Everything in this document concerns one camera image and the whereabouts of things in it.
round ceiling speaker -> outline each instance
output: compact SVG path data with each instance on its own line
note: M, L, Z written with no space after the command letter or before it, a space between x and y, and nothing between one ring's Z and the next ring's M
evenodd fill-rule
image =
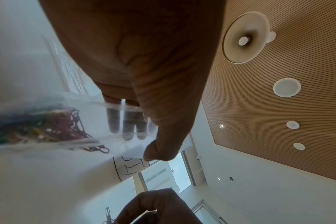
M238 17L227 29L222 50L233 64L243 64L255 58L266 43L273 41L268 18L260 12L248 12Z
M301 143L294 143L294 147L298 150L305 150L306 147Z
M297 123L295 121L288 121L286 123L286 126L290 129L298 129L300 127L299 123Z
M274 84L273 90L280 97L291 97L300 92L301 83L293 78L284 78Z

wooden ceiling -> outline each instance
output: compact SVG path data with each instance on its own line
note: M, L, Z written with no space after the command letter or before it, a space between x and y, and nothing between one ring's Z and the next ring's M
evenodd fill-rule
M222 39L249 11L264 13L277 37L251 62L235 65ZM281 98L273 85L286 77L302 89ZM215 144L336 180L336 0L227 0L202 102ZM289 129L291 120L300 128Z

skin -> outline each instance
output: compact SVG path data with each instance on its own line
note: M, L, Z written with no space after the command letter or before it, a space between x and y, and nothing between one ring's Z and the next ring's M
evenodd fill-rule
M170 188L140 193L120 212L116 224L130 224L145 211L151 212L145 213L134 224L202 224Z
M126 99L158 126L157 139L146 148L144 159L175 158L194 124L220 37L224 0L40 0L40 4L69 55L105 100ZM117 112L107 113L111 132L117 132ZM125 116L130 121L124 132L135 125L147 131L142 116Z

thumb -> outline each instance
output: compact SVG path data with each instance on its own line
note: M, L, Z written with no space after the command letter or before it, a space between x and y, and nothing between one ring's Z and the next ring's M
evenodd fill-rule
M159 127L156 140L151 142L145 150L144 160L169 161L174 159L190 129L191 127L185 129Z

plastic bag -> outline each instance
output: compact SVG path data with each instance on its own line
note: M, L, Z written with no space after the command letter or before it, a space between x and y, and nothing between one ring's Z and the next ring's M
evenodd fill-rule
M140 107L103 97L57 93L0 104L0 153L83 149L143 158L157 131Z

